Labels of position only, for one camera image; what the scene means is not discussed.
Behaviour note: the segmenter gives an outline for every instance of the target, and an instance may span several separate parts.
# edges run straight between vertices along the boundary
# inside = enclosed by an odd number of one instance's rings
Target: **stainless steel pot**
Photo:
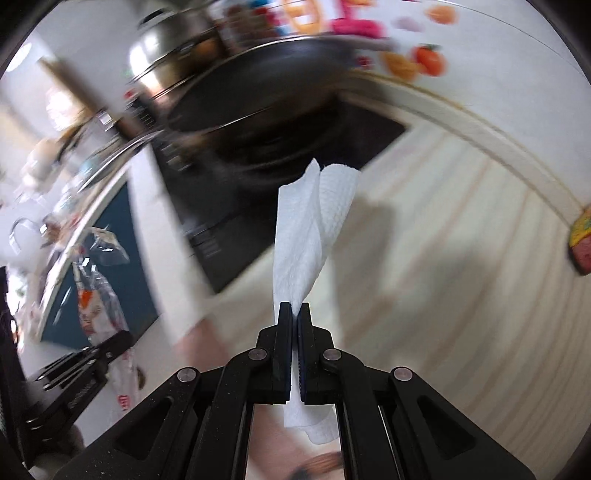
[[[155,13],[140,23],[141,35],[129,50],[129,66],[132,83],[167,111],[177,100],[178,87],[228,54],[205,10]]]

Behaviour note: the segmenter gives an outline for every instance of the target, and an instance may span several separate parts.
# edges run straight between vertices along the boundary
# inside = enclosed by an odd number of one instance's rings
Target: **towel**
[[[279,189],[273,262],[276,322],[282,301],[289,301],[294,317],[298,315],[343,226],[358,178],[358,170],[340,164],[321,172],[313,160],[300,179]],[[332,405],[305,406],[300,400],[297,351],[293,353],[284,426],[304,430],[317,445],[339,436]]]

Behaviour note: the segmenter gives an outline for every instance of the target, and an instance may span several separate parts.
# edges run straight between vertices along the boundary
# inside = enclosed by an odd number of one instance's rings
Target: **induction cooktop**
[[[298,151],[297,161],[303,168],[315,158],[321,168],[341,163],[361,169],[405,131],[402,124],[390,118],[339,102],[339,118],[335,122],[342,125],[334,135],[326,137],[326,142],[316,141],[310,148]],[[285,145],[293,143],[288,140],[279,149],[282,154]],[[264,191],[252,189],[237,181],[237,177],[220,175],[215,168],[203,167],[198,161],[192,168],[177,171],[168,166],[165,143],[154,141],[152,147],[183,235],[213,291],[219,293],[272,245],[277,186]],[[264,160],[269,160],[268,147],[257,146],[248,152],[266,155]],[[289,181],[292,179],[286,178],[285,183]]]

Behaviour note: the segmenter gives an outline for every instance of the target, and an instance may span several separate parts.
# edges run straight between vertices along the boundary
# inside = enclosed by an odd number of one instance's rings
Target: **screw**
[[[264,360],[267,358],[267,352],[262,348],[253,348],[250,352],[248,352],[248,358],[251,360]]]
[[[337,350],[336,348],[327,348],[322,356],[327,360],[334,362],[335,360],[340,359],[343,355],[340,353],[340,350]]]
[[[401,382],[408,382],[413,377],[413,372],[406,367],[398,367],[394,370],[394,378]]]
[[[192,382],[197,377],[197,373],[192,368],[183,368],[177,373],[177,378],[181,382]]]

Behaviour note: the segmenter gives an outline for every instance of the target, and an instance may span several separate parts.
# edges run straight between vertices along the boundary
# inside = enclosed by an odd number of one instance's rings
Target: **plastic bag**
[[[89,254],[107,265],[127,263],[129,256],[112,232],[98,228],[90,231],[95,241],[88,252],[79,247],[72,268],[78,292],[80,325],[89,342],[98,345],[120,330],[129,329],[117,295]],[[120,418],[138,403],[138,376],[132,348],[111,362],[109,382],[121,408],[116,415]]]

